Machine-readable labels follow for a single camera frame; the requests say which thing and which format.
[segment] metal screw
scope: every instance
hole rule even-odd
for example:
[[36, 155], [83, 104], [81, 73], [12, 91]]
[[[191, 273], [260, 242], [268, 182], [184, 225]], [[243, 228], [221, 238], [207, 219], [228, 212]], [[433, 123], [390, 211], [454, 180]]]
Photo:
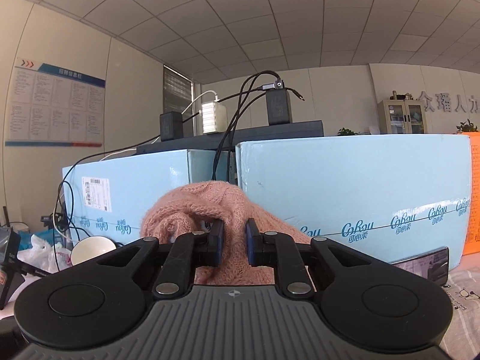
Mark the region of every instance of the metal screw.
[[303, 295], [310, 292], [311, 287], [307, 283], [295, 282], [290, 283], [287, 290], [295, 295]]
[[155, 291], [162, 295], [172, 295], [180, 290], [175, 283], [161, 283], [155, 287]]

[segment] pink knitted fabric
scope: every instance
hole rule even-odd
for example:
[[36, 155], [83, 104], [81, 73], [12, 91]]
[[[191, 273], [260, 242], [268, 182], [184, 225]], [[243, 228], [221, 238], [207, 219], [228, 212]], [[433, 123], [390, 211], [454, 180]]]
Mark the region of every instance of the pink knitted fabric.
[[180, 234], [198, 230], [202, 220], [221, 219], [225, 224], [222, 264], [218, 268], [198, 268], [195, 283], [271, 284], [273, 269], [248, 264], [245, 245], [248, 218], [255, 219], [261, 232], [274, 230], [291, 235], [296, 242], [310, 243], [310, 237], [252, 203], [239, 187], [223, 181], [189, 184], [166, 193], [147, 212], [141, 236], [154, 236], [160, 243], [168, 243]]

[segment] notice board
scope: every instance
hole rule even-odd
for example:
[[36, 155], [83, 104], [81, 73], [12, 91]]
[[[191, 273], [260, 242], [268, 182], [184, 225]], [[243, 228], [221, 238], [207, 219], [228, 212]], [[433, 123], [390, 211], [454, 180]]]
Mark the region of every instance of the notice board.
[[7, 102], [6, 146], [101, 146], [105, 80], [17, 58]]

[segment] light blue cardboard box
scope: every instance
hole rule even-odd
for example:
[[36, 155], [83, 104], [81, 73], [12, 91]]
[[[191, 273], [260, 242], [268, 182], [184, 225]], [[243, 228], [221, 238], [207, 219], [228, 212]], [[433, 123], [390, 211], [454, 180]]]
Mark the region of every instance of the light blue cardboard box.
[[447, 246], [450, 268], [460, 262], [470, 216], [467, 136], [243, 142], [236, 157], [250, 200], [311, 237], [386, 262]]
[[[211, 180], [214, 151], [175, 150], [77, 165], [68, 175], [73, 188], [73, 221], [90, 235], [127, 244], [140, 238], [147, 210], [168, 191]], [[63, 168], [63, 175], [70, 167]], [[226, 155], [220, 157], [217, 179], [225, 180]], [[70, 213], [71, 196], [65, 190]], [[72, 230], [74, 244], [78, 241]], [[86, 237], [79, 231], [80, 238]]]

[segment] glass cabinet door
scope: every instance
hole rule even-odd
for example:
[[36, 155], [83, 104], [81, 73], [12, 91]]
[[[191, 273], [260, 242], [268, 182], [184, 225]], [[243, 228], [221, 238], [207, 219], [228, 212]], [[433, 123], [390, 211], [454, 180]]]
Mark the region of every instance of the glass cabinet door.
[[388, 116], [390, 117], [390, 128], [392, 134], [406, 134], [403, 106], [400, 104], [388, 105]]
[[412, 134], [424, 134], [422, 106], [420, 104], [408, 104], [407, 118], [411, 126]]

